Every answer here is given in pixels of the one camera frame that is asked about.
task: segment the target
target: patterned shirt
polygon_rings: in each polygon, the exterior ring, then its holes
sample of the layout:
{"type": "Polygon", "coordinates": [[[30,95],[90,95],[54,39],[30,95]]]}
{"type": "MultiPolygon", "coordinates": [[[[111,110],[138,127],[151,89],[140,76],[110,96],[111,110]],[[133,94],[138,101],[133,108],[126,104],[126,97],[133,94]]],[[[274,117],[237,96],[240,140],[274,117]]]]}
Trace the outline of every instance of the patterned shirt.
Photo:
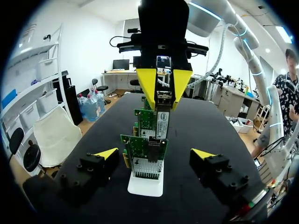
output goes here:
{"type": "MultiPolygon", "coordinates": [[[[282,112],[282,118],[284,122],[284,132],[285,136],[289,134],[290,129],[293,125],[293,121],[290,119],[289,112],[290,112],[290,105],[294,106],[295,112],[299,112],[299,90],[297,89],[295,93],[293,93],[288,87],[286,87],[285,81],[286,78],[291,81],[289,73],[286,75],[279,75],[275,82],[273,83],[278,89],[282,90],[282,94],[279,96],[280,99],[280,106],[282,112]]],[[[298,80],[291,81],[295,86],[298,80]]]]}

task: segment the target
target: wooden floor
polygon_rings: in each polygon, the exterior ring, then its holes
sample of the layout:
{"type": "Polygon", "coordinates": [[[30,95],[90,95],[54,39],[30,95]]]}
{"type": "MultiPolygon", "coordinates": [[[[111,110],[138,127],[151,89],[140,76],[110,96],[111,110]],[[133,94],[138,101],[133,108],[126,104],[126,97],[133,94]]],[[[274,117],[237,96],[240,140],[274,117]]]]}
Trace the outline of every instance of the wooden floor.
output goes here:
{"type": "MultiPolygon", "coordinates": [[[[116,93],[119,94],[119,96],[123,95],[124,92],[126,92],[126,90],[117,90],[116,93]]],[[[120,97],[115,96],[112,98],[109,97],[105,97],[105,99],[109,99],[111,100],[110,104],[107,104],[105,106],[106,111],[109,110],[119,99],[120,97]]],[[[87,120],[83,120],[78,127],[81,129],[82,135],[84,135],[89,128],[94,124],[94,122],[88,122],[87,120]]],[[[245,143],[247,149],[249,150],[249,152],[251,153],[255,147],[253,140],[255,138],[258,138],[259,134],[254,132],[253,129],[250,130],[250,132],[248,134],[240,134],[239,133],[240,138],[243,140],[243,142],[245,143]]],[[[17,184],[19,184],[19,186],[22,186],[22,184],[28,179],[30,178],[30,175],[20,166],[20,164],[17,162],[17,160],[15,158],[12,158],[10,161],[10,167],[12,168],[13,174],[15,176],[16,182],[17,184]]],[[[53,172],[55,172],[56,170],[58,170],[58,168],[48,168],[47,174],[51,175],[53,172]]]]}

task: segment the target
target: white chair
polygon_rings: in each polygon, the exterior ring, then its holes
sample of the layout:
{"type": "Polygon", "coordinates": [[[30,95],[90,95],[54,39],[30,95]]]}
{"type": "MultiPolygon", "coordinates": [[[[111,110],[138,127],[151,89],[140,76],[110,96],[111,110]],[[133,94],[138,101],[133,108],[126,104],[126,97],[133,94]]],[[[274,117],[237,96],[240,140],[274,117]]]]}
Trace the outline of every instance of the white chair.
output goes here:
{"type": "Polygon", "coordinates": [[[34,124],[33,134],[41,150],[40,164],[43,167],[61,164],[82,138],[80,128],[60,106],[34,124]]]}

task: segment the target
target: office chair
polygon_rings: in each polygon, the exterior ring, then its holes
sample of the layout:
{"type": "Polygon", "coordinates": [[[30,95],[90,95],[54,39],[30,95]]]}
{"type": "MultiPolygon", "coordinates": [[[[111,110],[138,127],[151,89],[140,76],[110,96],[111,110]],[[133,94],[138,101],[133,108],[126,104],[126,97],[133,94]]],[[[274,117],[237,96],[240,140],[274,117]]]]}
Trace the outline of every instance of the office chair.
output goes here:
{"type": "Polygon", "coordinates": [[[17,153],[20,145],[22,145],[23,138],[24,138],[24,131],[19,127],[14,131],[14,133],[12,134],[9,140],[9,150],[11,152],[11,155],[8,159],[8,162],[10,162],[13,155],[17,153]]]}
{"type": "MultiPolygon", "coordinates": [[[[97,90],[97,91],[101,91],[103,93],[104,90],[107,90],[108,89],[108,86],[107,85],[102,85],[102,86],[99,86],[97,87],[97,83],[98,83],[98,80],[96,78],[94,78],[92,80],[92,83],[93,83],[93,87],[97,90]]],[[[111,103],[111,100],[109,99],[105,99],[105,105],[106,104],[110,104],[111,103]]]]}
{"type": "MultiPolygon", "coordinates": [[[[17,153],[20,145],[24,147],[24,145],[22,144],[23,138],[24,138],[23,130],[21,128],[17,128],[12,134],[9,141],[9,149],[12,153],[9,158],[9,161],[11,160],[12,156],[17,153]]],[[[23,165],[28,172],[32,172],[39,164],[39,160],[41,158],[41,150],[39,149],[39,146],[33,144],[31,140],[29,141],[29,145],[30,147],[26,150],[24,154],[23,165]]]]}
{"type": "MultiPolygon", "coordinates": [[[[140,86],[138,79],[132,79],[130,81],[130,85],[132,85],[132,86],[140,86]]],[[[143,93],[141,87],[140,87],[140,90],[132,90],[130,92],[131,93],[143,93]]]]}

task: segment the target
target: man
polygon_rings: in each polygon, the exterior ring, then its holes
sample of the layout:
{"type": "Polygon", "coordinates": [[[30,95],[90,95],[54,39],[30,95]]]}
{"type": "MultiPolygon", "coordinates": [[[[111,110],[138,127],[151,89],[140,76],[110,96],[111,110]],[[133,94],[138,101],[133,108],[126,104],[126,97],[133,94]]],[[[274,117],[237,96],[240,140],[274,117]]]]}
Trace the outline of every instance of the man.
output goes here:
{"type": "MultiPolygon", "coordinates": [[[[296,74],[296,66],[298,64],[297,57],[291,49],[285,52],[286,62],[288,64],[289,72],[286,75],[279,75],[274,85],[278,89],[282,118],[284,123],[284,133],[287,136],[293,125],[293,120],[297,121],[299,116],[299,90],[294,88],[297,85],[298,79],[296,74]]],[[[256,158],[268,145],[270,141],[269,124],[264,128],[260,137],[257,139],[257,146],[253,150],[251,156],[256,158]]]]}

